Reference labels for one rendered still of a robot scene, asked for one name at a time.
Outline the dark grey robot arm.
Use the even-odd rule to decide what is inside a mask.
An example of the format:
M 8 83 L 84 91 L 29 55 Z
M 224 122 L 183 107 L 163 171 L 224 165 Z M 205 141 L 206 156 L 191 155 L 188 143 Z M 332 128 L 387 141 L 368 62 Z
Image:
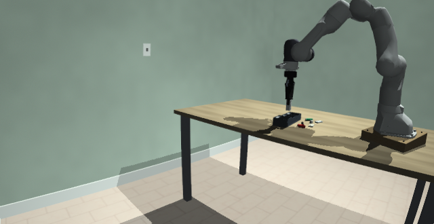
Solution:
M 403 113 L 404 107 L 401 105 L 407 64 L 404 57 L 398 55 L 397 35 L 385 7 L 374 8 L 368 0 L 335 2 L 302 41 L 285 41 L 283 63 L 277 64 L 276 69 L 296 71 L 299 69 L 298 62 L 311 61 L 315 55 L 312 47 L 324 35 L 337 31 L 348 18 L 370 22 L 376 43 L 376 70 L 384 76 L 373 129 L 383 135 L 415 138 L 417 133 L 413 130 L 412 120 Z

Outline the dark grey rack of three bins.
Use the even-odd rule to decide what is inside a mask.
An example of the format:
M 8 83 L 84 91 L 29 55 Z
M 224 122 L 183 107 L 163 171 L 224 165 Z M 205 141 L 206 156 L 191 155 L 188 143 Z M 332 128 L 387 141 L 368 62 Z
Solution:
M 283 115 L 278 115 L 276 116 L 276 118 L 274 117 L 273 126 L 287 128 L 288 126 L 291 126 L 299 120 L 301 120 L 301 113 L 288 112 Z

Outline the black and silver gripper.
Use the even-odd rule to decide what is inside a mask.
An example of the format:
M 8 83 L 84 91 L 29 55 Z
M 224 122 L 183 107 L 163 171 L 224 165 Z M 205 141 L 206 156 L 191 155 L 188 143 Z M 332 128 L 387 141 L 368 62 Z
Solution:
M 293 99 L 293 93 L 294 93 L 294 78 L 297 76 L 296 71 L 284 71 L 284 77 L 287 77 L 286 83 L 285 83 L 285 99 L 286 100 L 286 111 L 291 111 L 292 108 L 292 99 Z

